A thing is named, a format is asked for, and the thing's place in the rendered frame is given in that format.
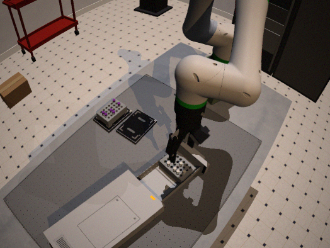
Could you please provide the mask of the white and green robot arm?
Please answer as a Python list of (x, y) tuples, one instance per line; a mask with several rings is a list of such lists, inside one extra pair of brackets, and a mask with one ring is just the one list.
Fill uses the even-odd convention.
[(213, 2), (190, 0), (182, 27), (187, 39), (213, 47), (209, 58), (189, 55), (175, 68), (174, 112), (186, 121), (205, 116), (208, 98), (247, 107), (261, 94), (269, 0), (235, 0), (235, 24), (211, 20)]

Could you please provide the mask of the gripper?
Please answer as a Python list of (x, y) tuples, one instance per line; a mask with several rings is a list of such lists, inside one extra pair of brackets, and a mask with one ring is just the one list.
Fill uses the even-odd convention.
[[(196, 128), (198, 125), (201, 125), (202, 118), (203, 117), (201, 117), (197, 121), (186, 121), (176, 115), (177, 128), (174, 133), (169, 134), (169, 140), (166, 147), (166, 153), (169, 155), (169, 160), (173, 164), (176, 161), (176, 152), (182, 140), (185, 139), (186, 135), (189, 133), (189, 130)], [(194, 146), (194, 141), (191, 139), (190, 136), (188, 136), (187, 145), (189, 145), (191, 148), (193, 148)]]

